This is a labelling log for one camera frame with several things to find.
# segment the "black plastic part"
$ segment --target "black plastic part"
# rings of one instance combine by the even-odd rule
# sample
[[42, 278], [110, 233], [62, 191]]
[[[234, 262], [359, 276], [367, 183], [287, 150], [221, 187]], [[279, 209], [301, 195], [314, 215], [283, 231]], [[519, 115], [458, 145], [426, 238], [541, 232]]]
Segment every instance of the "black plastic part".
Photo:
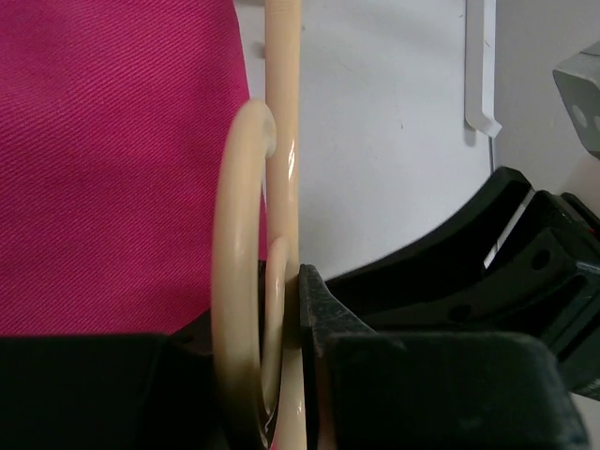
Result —
[[484, 259], [531, 188], [520, 172], [500, 168], [439, 228], [327, 286], [359, 317], [465, 289], [482, 279]]
[[590, 227], [590, 232], [595, 234], [595, 237], [600, 239], [600, 218], [592, 212], [577, 196], [564, 193], [561, 196], [567, 203], [573, 207], [575, 211], [586, 221]]
[[212, 358], [164, 336], [0, 339], [0, 448], [226, 449]]
[[338, 450], [589, 448], [554, 358], [531, 337], [338, 335], [326, 363]]
[[304, 366], [305, 408], [307, 411], [307, 448], [317, 450], [321, 414], [329, 391], [328, 375], [323, 365], [325, 342], [332, 333], [376, 333], [358, 319], [329, 292], [321, 275], [312, 265], [302, 265], [298, 276], [302, 359]]

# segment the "beige metal rod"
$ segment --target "beige metal rod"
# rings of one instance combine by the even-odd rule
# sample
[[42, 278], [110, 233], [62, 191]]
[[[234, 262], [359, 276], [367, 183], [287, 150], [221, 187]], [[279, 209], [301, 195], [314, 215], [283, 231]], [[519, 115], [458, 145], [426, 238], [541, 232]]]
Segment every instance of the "beige metal rod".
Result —
[[277, 450], [307, 448], [304, 376], [297, 276], [298, 106], [301, 0], [265, 0], [266, 104], [277, 125], [277, 150], [266, 165], [269, 242], [285, 236], [290, 246], [286, 274], [283, 367], [276, 428]]

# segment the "screw hole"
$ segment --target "screw hole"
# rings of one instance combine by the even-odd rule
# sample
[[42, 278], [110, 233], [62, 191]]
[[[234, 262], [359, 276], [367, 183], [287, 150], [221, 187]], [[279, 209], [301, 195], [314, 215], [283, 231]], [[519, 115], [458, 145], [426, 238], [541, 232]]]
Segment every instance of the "screw hole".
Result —
[[548, 265], [550, 262], [550, 252], [547, 250], [540, 250], [535, 253], [535, 256], [532, 259], [532, 269], [533, 270], [542, 270], [544, 267]]
[[471, 306], [469, 305], [458, 305], [450, 309], [448, 313], [448, 319], [452, 322], [462, 323], [465, 322], [471, 315]]

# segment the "magenta cloth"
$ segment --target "magenta cloth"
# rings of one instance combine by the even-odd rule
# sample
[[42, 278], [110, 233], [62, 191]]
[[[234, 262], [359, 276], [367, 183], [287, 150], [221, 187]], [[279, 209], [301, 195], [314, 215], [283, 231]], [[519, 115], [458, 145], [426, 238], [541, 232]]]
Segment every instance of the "magenta cloth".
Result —
[[171, 333], [206, 311], [247, 99], [232, 0], [0, 0], [0, 335]]

